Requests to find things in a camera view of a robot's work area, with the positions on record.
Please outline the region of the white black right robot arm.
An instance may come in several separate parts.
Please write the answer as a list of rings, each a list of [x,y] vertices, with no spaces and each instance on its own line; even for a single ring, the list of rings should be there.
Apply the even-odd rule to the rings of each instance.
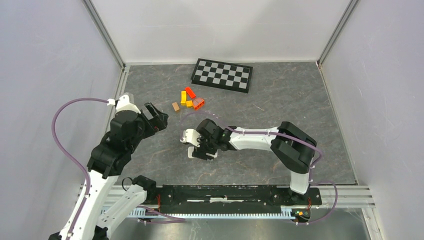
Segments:
[[[191,145],[188,148],[191,159],[213,160],[217,158],[218,151],[262,150],[274,153],[290,171],[288,196],[295,204],[302,204],[309,198],[314,157],[315,154],[322,156],[317,142],[288,121],[266,129],[247,129],[221,127],[206,118],[197,128],[183,130],[180,142]]]

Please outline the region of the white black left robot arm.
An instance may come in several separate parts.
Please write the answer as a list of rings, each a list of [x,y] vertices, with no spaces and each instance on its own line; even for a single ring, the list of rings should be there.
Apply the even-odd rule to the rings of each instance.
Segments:
[[[157,198],[154,187],[136,183],[101,213],[108,193],[141,140],[166,129],[169,118],[150,102],[144,105],[150,118],[128,99],[108,99],[107,103],[116,109],[110,130],[92,150],[87,167],[82,169],[85,176],[83,192],[68,222],[61,231],[49,236],[51,240],[108,240],[138,204],[151,204]]]

